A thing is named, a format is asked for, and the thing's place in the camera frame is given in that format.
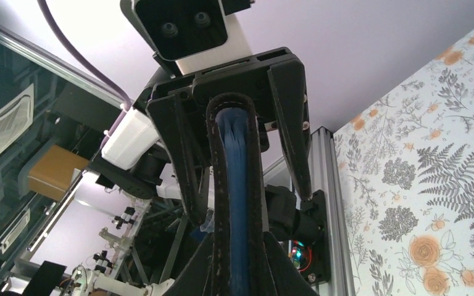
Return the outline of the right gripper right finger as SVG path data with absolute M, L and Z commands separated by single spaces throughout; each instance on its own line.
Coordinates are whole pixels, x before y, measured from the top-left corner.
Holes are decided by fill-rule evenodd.
M 288 296 L 318 295 L 292 264 L 275 236 L 270 232 L 264 232 L 263 236 L 276 294 Z

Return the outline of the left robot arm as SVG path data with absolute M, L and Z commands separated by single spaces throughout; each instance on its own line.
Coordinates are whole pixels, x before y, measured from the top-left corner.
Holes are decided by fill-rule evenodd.
M 303 245 L 323 236 L 314 197 L 305 68 L 287 47 L 152 83 L 132 107 L 141 131 L 120 133 L 120 155 L 91 167 L 140 199 L 156 195 L 171 165 L 189 220 L 212 215 L 209 245 L 220 262 L 258 261 L 265 236 Z

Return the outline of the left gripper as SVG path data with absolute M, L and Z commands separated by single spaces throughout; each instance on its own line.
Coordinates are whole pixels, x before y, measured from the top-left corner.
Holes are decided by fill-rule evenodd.
M 311 199 L 305 120 L 305 69 L 287 47 L 156 84 L 146 107 L 172 162 L 184 212 L 193 225 L 205 222 L 209 201 L 209 166 L 195 138 L 189 113 L 206 112 L 222 93 L 252 99 L 258 116 L 277 122 L 283 155 L 300 198 Z

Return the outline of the black leather card holder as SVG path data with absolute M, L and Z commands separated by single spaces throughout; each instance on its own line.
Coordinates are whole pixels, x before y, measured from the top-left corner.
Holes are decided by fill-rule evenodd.
M 215 191 L 212 295 L 276 295 L 254 104 L 244 94 L 220 94 L 207 106 L 206 124 Z

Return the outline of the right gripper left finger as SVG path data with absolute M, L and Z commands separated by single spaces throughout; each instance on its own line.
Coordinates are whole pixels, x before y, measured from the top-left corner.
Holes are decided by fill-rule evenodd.
M 164 296 L 212 295 L 213 235 L 207 234 Z

